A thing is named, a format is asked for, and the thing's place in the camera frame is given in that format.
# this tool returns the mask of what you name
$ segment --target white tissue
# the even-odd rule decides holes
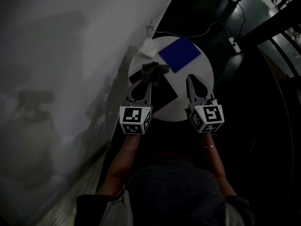
[[[160,44],[153,39],[146,38],[143,44],[138,49],[138,54],[145,56],[147,58],[154,58],[155,54],[158,52]]]

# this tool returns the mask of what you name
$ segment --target bracelet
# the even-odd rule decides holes
[[[202,148],[212,148],[212,147],[214,147],[215,146],[215,144],[213,144],[213,145],[211,145],[211,146],[202,146]]]

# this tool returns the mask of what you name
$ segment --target white wall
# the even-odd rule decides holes
[[[0,0],[0,211],[30,223],[110,140],[127,68],[171,0]]]

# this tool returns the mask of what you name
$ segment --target black cord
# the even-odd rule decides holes
[[[243,26],[246,22],[246,18],[245,18],[245,10],[240,6],[241,10],[243,11],[243,17],[244,17],[244,22],[241,24],[241,27],[240,27],[240,30],[239,30],[239,34],[238,34],[238,39],[240,38],[240,34],[241,34],[241,31],[243,30]]]

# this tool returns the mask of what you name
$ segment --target person's arm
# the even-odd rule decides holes
[[[128,135],[111,166],[104,184],[96,194],[116,196],[122,189],[132,168],[140,135]]]
[[[226,173],[221,158],[214,145],[214,141],[210,133],[202,133],[198,135],[200,147],[204,153],[204,159],[208,171],[215,175],[222,194],[224,197],[236,196],[234,189],[226,179]]]

